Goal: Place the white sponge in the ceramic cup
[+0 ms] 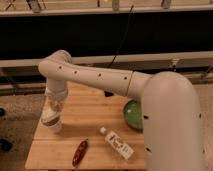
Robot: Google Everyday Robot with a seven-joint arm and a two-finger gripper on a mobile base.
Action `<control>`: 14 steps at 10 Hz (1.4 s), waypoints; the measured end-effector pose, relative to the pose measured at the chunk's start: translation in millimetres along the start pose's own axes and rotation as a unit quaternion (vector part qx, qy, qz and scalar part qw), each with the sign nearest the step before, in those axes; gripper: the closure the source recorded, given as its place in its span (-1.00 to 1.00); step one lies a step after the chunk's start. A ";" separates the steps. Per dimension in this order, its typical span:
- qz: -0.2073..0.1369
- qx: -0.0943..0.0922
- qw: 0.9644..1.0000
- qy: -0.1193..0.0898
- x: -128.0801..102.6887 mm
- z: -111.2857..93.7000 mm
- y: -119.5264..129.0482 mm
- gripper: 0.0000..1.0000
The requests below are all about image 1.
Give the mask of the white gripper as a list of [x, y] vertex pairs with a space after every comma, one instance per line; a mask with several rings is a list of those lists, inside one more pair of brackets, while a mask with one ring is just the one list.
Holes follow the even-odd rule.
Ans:
[[60, 119], [62, 109], [63, 109], [62, 101], [48, 100], [47, 106], [42, 112], [41, 115], [42, 124], [53, 133], [59, 133], [62, 129], [62, 122]]

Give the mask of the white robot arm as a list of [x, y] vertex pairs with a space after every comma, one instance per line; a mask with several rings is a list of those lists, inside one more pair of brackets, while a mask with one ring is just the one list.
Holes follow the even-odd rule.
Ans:
[[207, 171], [199, 97], [185, 76], [79, 66], [65, 50], [43, 58], [38, 70], [53, 101], [67, 97], [72, 81], [140, 102], [147, 171]]

